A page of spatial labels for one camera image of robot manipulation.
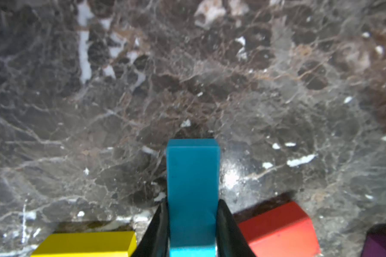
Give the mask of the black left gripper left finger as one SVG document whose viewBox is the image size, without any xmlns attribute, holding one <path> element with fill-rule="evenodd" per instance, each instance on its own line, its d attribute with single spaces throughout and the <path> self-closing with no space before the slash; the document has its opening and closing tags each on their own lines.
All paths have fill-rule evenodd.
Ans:
<svg viewBox="0 0 386 257">
<path fill-rule="evenodd" d="M 169 256 L 169 211 L 167 198 L 159 207 L 131 257 L 168 257 Z"/>
</svg>

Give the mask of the yellow block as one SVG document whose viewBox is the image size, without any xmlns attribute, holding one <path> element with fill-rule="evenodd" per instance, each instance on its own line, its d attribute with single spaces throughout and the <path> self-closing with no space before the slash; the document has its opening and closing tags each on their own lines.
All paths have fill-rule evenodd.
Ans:
<svg viewBox="0 0 386 257">
<path fill-rule="evenodd" d="M 129 257 L 137 247 L 133 231 L 55 233 L 32 253 L 33 257 Z"/>
</svg>

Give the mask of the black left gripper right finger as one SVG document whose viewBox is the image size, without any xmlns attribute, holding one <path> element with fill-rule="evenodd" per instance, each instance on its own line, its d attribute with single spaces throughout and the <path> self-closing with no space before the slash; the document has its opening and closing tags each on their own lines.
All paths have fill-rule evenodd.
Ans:
<svg viewBox="0 0 386 257">
<path fill-rule="evenodd" d="M 216 242 L 219 257 L 256 257 L 223 199 L 218 201 Z"/>
</svg>

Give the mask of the teal block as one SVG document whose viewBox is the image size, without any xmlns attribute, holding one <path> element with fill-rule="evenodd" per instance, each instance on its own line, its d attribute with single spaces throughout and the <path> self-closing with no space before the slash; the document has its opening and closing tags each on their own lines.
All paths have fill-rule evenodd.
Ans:
<svg viewBox="0 0 386 257">
<path fill-rule="evenodd" d="M 220 147 L 215 139 L 172 139 L 166 159 L 169 255 L 214 257 Z"/>
</svg>

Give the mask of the red-orange block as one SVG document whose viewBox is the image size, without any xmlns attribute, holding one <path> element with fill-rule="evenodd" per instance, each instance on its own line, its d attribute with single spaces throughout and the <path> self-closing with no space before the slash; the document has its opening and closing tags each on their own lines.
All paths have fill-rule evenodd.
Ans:
<svg viewBox="0 0 386 257">
<path fill-rule="evenodd" d="M 257 257 L 321 254 L 311 218 L 293 201 L 243 221 L 239 228 Z"/>
</svg>

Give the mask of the purple block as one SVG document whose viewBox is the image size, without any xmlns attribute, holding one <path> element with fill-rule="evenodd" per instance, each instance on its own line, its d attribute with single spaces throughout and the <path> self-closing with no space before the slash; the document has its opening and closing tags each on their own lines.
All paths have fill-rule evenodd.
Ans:
<svg viewBox="0 0 386 257">
<path fill-rule="evenodd" d="M 361 257 L 386 257 L 386 233 L 368 233 Z"/>
</svg>

